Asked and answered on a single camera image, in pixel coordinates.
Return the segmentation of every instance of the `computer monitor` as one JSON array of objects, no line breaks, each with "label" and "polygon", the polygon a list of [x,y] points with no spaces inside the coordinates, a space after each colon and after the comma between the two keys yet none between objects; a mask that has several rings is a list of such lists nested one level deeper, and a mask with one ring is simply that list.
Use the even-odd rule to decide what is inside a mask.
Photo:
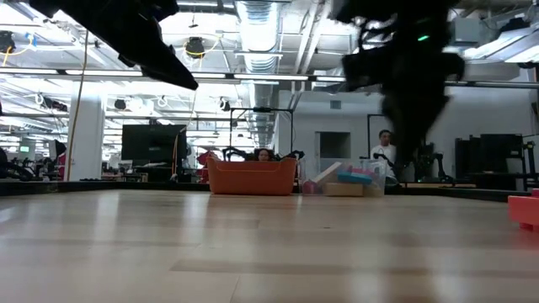
[{"label": "computer monitor", "polygon": [[522,136],[514,134],[481,135],[483,171],[507,173],[507,159],[522,156]]},{"label": "computer monitor", "polygon": [[187,157],[185,125],[124,125],[121,159],[171,163],[176,138],[176,159],[181,163]]}]

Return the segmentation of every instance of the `orange basket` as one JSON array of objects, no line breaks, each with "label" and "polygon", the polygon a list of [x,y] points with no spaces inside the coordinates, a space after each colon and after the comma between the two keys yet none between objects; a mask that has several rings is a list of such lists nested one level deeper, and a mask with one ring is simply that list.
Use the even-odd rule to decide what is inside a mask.
[{"label": "orange basket", "polygon": [[209,157],[213,194],[289,195],[294,188],[297,160],[225,162]]}]

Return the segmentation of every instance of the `wooden floor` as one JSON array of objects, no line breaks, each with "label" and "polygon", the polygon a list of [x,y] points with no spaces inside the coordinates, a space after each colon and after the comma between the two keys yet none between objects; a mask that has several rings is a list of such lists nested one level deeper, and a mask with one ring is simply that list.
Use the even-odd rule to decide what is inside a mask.
[{"label": "wooden floor", "polygon": [[539,233],[441,197],[0,199],[2,303],[537,303]]}]

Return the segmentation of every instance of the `white column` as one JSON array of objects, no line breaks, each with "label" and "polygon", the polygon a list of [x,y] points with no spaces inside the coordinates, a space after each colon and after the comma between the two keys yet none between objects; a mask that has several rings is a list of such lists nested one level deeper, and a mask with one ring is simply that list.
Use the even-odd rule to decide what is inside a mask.
[{"label": "white column", "polygon": [[104,115],[107,95],[97,83],[83,84],[83,93],[77,115],[77,125],[73,134],[73,122],[78,102],[80,82],[74,82],[71,107],[69,109],[69,136],[67,142],[65,181],[79,181],[83,178],[101,179],[103,153]]}]

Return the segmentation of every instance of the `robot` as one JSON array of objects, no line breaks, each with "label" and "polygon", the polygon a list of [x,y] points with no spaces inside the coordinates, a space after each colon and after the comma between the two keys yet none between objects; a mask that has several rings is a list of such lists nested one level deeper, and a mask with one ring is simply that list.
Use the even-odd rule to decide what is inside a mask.
[{"label": "robot", "polygon": [[[342,60],[347,88],[381,85],[382,113],[395,130],[396,166],[413,160],[446,106],[446,79],[464,76],[464,60],[443,53],[451,37],[447,14],[458,2],[348,0],[335,17],[360,31],[360,51]],[[364,41],[372,37],[383,45],[367,50]]]}]

